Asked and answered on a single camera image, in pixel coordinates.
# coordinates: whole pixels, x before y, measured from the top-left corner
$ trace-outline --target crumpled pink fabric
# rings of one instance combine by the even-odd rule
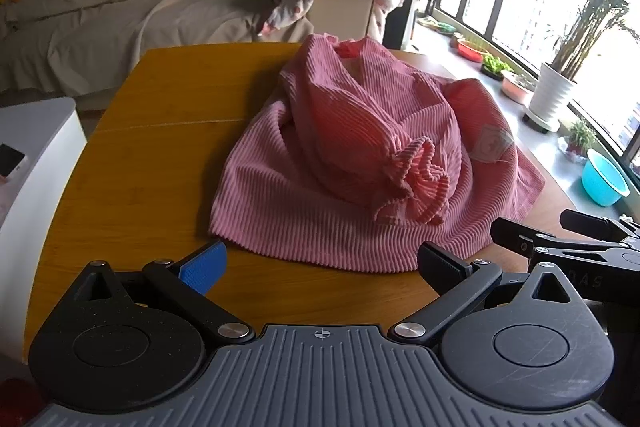
[[[271,257],[342,269],[459,257],[522,219],[544,178],[478,80],[419,71],[377,42],[311,35],[227,159],[210,232]]]

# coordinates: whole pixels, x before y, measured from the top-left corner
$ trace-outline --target white bedsheet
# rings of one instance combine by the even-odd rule
[[[212,42],[301,41],[307,21],[268,38],[271,0],[20,0],[0,7],[0,92],[80,96],[118,87],[147,50]]]

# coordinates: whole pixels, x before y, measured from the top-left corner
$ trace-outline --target potted plant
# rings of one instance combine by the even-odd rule
[[[547,130],[558,130],[557,116],[571,99],[574,77],[606,30],[620,28],[640,41],[640,35],[625,24],[628,1],[585,0],[574,24],[559,39],[556,58],[550,64],[541,65],[538,87],[526,111],[531,120]]]
[[[569,130],[567,142],[567,152],[573,152],[578,156],[587,156],[587,151],[596,141],[596,134],[593,129],[580,118]]]
[[[484,73],[486,76],[490,76],[494,80],[502,80],[502,72],[503,71],[513,71],[511,66],[506,62],[503,62],[498,57],[494,57],[493,55],[487,53],[484,55],[482,59],[482,67],[480,71]]]

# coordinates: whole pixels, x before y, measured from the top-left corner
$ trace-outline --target small potted plant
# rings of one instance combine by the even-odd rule
[[[458,41],[458,55],[472,62],[482,62],[486,49],[471,41]]]
[[[527,105],[535,89],[536,83],[525,76],[515,74],[511,71],[502,71],[501,90],[513,100],[513,102],[518,102],[520,105]]]
[[[569,138],[567,140],[567,152],[572,152],[578,156],[587,156],[587,151],[596,141],[596,135],[593,129],[580,118],[569,130]]]
[[[498,57],[494,57],[492,54],[487,53],[482,58],[482,67],[480,71],[486,76],[490,76],[494,80],[502,80],[503,71],[513,71],[511,66],[506,62],[503,62]]]

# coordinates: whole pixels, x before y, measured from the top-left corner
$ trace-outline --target wooden table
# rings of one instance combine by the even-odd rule
[[[33,284],[25,355],[53,306],[92,259],[137,270],[153,259],[180,259],[207,241],[226,156],[297,48],[213,44],[153,50],[143,57],[100,120],[60,201]],[[422,55],[394,53],[450,76]],[[547,176],[525,222],[559,232],[564,208],[573,207]],[[478,257],[508,271],[526,269],[524,258],[495,245]],[[226,273],[208,296],[258,331],[265,323],[380,323],[386,331],[436,293],[416,272],[352,273],[231,247]]]

